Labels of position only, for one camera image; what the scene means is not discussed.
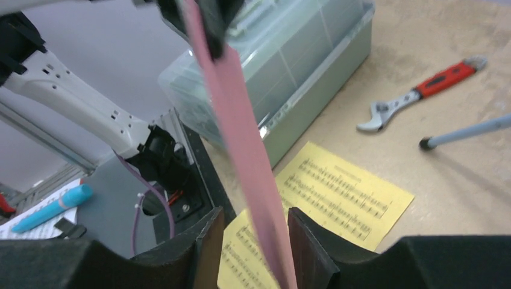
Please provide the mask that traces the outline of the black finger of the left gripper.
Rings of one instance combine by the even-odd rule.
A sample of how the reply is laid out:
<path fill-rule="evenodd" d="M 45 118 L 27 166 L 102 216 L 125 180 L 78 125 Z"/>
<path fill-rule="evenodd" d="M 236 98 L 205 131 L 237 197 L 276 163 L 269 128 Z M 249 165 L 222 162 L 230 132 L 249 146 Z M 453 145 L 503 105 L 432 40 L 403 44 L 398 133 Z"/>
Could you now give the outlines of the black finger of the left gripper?
<path fill-rule="evenodd" d="M 184 13 L 174 0 L 156 1 L 164 23 L 182 39 L 188 40 Z M 243 7 L 242 0 L 196 1 L 202 17 L 208 51 L 212 60 L 222 57 L 227 29 Z"/>

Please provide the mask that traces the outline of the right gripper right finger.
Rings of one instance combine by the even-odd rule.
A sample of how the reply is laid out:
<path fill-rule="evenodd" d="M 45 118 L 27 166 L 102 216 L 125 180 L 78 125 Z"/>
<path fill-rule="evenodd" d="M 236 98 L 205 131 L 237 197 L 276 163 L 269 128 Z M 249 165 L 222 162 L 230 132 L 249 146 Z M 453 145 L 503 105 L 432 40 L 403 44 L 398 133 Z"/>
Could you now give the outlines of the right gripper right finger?
<path fill-rule="evenodd" d="M 383 253 L 288 213 L 299 288 L 509 288 L 508 235 L 406 236 Z"/>

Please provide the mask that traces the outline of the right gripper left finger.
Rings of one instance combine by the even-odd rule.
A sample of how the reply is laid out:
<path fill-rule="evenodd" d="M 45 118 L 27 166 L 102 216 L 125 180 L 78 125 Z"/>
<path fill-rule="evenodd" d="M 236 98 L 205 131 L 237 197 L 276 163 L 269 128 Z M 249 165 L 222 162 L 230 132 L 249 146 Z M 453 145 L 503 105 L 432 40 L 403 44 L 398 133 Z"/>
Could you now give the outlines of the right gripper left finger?
<path fill-rule="evenodd" d="M 96 240 L 1 241 L 1 288 L 216 288 L 224 211 L 124 258 Z"/>

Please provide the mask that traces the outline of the pink sheet music page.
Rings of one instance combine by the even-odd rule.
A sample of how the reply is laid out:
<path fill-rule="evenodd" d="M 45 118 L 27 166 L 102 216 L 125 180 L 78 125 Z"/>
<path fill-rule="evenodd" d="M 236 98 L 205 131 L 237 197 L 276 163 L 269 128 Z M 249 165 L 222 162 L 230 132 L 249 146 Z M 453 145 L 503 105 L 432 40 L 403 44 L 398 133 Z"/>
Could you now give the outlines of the pink sheet music page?
<path fill-rule="evenodd" d="M 222 138 L 251 213 L 266 263 L 281 288 L 297 288 L 290 237 L 280 194 L 272 174 L 237 52 L 223 43 L 223 55 L 212 60 L 195 1 L 181 5 L 193 54 L 211 95 Z"/>

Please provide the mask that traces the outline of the red handled adjustable wrench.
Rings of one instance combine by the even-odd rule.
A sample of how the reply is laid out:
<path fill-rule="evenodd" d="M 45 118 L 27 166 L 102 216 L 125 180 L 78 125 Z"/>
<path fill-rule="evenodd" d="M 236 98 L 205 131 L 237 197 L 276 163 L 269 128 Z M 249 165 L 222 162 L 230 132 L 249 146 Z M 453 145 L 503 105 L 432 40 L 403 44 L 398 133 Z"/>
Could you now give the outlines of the red handled adjustable wrench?
<path fill-rule="evenodd" d="M 475 55 L 441 70 L 413 87 L 406 94 L 391 100 L 377 101 L 370 105 L 371 120 L 360 123 L 356 129 L 361 132 L 379 132 L 384 129 L 397 112 L 414 104 L 415 102 L 434 96 L 469 78 L 479 70 L 485 68 L 487 58 Z"/>

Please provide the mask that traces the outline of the blue perforated music stand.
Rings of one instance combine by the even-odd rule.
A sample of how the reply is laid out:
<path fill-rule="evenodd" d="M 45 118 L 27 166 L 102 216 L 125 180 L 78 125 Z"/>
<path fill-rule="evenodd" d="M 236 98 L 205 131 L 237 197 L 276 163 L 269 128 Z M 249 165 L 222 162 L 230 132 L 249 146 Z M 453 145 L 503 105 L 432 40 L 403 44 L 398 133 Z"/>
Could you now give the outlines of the blue perforated music stand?
<path fill-rule="evenodd" d="M 501 117 L 496 117 L 485 122 L 468 126 L 466 128 L 458 129 L 456 131 L 449 132 L 443 135 L 423 138 L 419 142 L 419 147 L 423 151 L 430 151 L 439 145 L 444 145 L 454 141 L 459 141 L 466 138 L 471 138 L 478 135 L 486 134 L 489 132 L 495 132 L 507 128 L 510 128 L 510 114 Z"/>

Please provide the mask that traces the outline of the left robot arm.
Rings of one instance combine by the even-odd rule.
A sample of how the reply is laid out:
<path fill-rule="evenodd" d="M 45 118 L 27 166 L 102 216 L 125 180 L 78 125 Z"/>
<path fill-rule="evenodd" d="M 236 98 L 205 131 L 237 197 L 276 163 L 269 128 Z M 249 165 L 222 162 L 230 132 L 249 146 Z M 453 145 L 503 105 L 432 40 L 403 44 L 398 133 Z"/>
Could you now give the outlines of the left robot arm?
<path fill-rule="evenodd" d="M 24 15 L 43 1 L 1 2 L 1 86 L 73 121 L 108 144 L 146 182 L 180 188 L 191 174 L 185 151 L 158 125 L 141 120 L 72 73 Z"/>

